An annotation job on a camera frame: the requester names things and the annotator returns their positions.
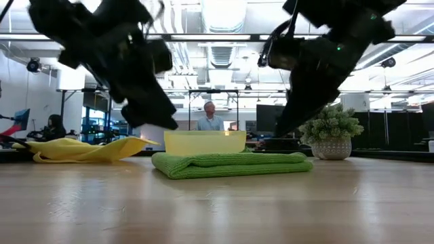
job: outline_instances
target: person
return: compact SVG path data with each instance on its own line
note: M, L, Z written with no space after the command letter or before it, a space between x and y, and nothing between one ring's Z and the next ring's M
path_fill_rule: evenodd
M43 136L38 141L49 142L66 136L66 130L60 115L50 115L48 125L43 131Z
M224 131L223 119L220 116L214 115L216 106L214 103L207 102L203 105L206 116L200 118L196 124L196 130L201 131Z

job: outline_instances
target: microfiber towel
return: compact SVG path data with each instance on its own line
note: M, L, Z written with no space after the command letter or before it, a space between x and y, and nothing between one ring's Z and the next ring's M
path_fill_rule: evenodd
M38 163L110 163L139 153L146 144L158 144L150 140L127 137L105 146L90 145L70 138L49 142L27 142ZM14 144L13 148L24 148Z
M152 156L152 164L173 180L305 172L313 168L306 155L300 152L290 155L214 153L189 157L157 152Z

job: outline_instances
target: green plant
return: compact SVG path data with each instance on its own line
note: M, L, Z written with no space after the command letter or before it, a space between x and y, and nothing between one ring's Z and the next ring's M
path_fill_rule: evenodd
M300 126L302 143L314 144L329 139L348 139L363 132L359 119L352 118L353 109L344 110L341 104L325 107L318 115Z

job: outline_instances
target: man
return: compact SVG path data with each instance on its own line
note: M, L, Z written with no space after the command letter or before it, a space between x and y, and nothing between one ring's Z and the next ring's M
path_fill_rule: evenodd
M224 123L222 117L214 115L216 112L216 107L212 102L207 102L203 105L203 109L206 113L206 116L200 118L196 124L196 130L215 130L215 131L224 131Z

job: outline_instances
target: yellow cloth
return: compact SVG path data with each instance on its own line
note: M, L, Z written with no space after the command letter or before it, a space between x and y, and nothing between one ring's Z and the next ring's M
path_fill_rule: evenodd
M146 144L158 145L150 140L127 137L115 140L105 146L90 145L70 138L49 142L27 142L38 163L107 163L114 162L139 153ZM13 148L24 148L14 144Z

